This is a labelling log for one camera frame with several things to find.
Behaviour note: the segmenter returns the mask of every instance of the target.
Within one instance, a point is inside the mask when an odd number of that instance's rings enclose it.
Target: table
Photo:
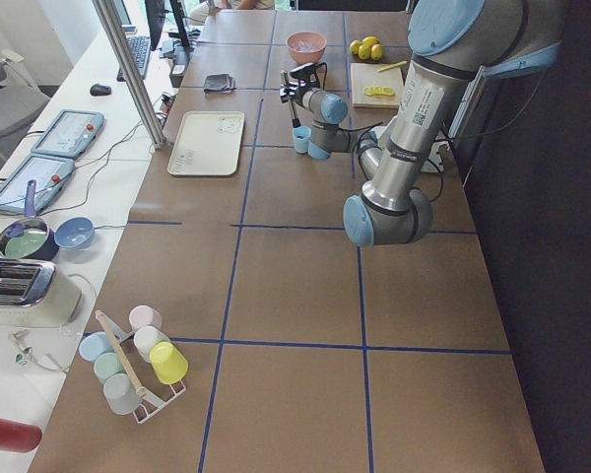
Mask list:
[[[175,178],[154,153],[96,306],[128,329],[138,304],[190,361],[188,391],[146,424],[112,414],[75,357],[32,472],[540,472],[543,466],[455,167],[432,231],[355,248],[347,155],[292,148],[280,70],[290,33],[324,33],[327,89],[348,98],[350,38],[408,58],[403,13],[221,12],[209,19],[164,130],[187,110],[243,111],[238,171]],[[207,74],[237,90],[204,95]],[[351,109],[347,127],[393,110]],[[300,118],[304,123],[308,117]],[[419,185],[434,195],[437,176]],[[90,320],[86,331],[98,331]],[[131,342],[123,344],[136,360]],[[150,367],[139,376],[160,389]]]
[[[69,209],[84,201],[89,179],[104,162],[97,159],[140,120],[127,86],[115,81],[117,68],[111,46],[105,34],[100,33],[31,127],[31,131],[44,130],[63,108],[101,111],[105,116],[105,125],[97,139],[76,162],[78,167],[86,166],[77,170],[66,184],[60,197],[49,208],[53,212],[43,216],[53,229],[80,215],[88,216],[98,227],[112,226],[97,230],[95,240],[87,250],[60,250],[54,258],[64,273],[87,278],[74,278],[83,295],[70,322],[59,329],[32,329],[24,338],[24,342],[33,347],[37,358],[48,354],[62,367],[72,362],[95,303],[94,291],[100,290],[151,159],[151,141],[144,127],[139,127],[133,138],[114,148],[109,163],[93,181],[87,203]],[[96,82],[111,85],[112,94],[108,97],[90,96],[90,86]],[[167,65],[157,59],[150,64],[145,83],[154,101],[162,92],[174,92]],[[8,176],[22,162],[38,136],[25,138],[0,171],[0,177]],[[14,220],[16,218],[0,215],[0,231]],[[61,372],[45,372],[31,364],[25,367],[16,364],[17,351],[7,340],[7,335],[16,330],[0,326],[0,417],[44,429],[65,376]],[[53,366],[49,360],[44,363]],[[33,456],[34,452],[0,451],[0,472],[27,471]]]

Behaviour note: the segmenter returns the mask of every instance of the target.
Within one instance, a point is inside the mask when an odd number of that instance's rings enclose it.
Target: toaster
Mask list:
[[[58,327],[74,312],[81,290],[50,261],[0,258],[0,324]]]

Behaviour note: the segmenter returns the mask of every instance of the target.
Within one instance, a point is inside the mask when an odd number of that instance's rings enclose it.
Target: yellow cup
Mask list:
[[[162,384],[175,384],[188,372],[188,360],[170,342],[160,342],[149,352],[151,366]]]

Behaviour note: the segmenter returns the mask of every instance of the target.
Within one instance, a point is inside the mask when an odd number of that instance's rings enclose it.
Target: person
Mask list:
[[[273,10],[275,6],[275,0],[208,0],[200,3],[188,12],[188,23],[190,25],[203,25],[206,23],[208,15],[216,13],[221,9]]]

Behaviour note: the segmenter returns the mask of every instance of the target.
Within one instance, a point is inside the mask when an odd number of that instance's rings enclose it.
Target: cup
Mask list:
[[[142,402],[129,376],[124,372],[110,376],[102,387],[102,393],[111,411],[121,416],[131,414]]]
[[[162,384],[175,384],[188,372],[188,360],[170,342],[160,342],[149,354],[151,366]]]
[[[118,372],[125,372],[122,367],[118,355],[115,353],[103,353],[95,361],[95,375],[101,384],[110,379],[113,375]]]
[[[134,332],[147,325],[162,328],[162,316],[157,310],[148,305],[138,305],[129,312],[129,323]]]
[[[113,352],[105,332],[95,332],[84,338],[79,344],[79,355],[85,361],[94,363],[103,353]]]
[[[39,445],[41,429],[0,417],[0,450],[26,453]]]
[[[160,342],[170,342],[170,339],[151,325],[138,329],[134,335],[134,345],[142,359],[147,363],[150,363],[149,352]]]
[[[311,137],[311,129],[308,126],[301,125],[292,130],[294,137],[294,149],[297,153],[304,154],[308,151],[308,140]]]

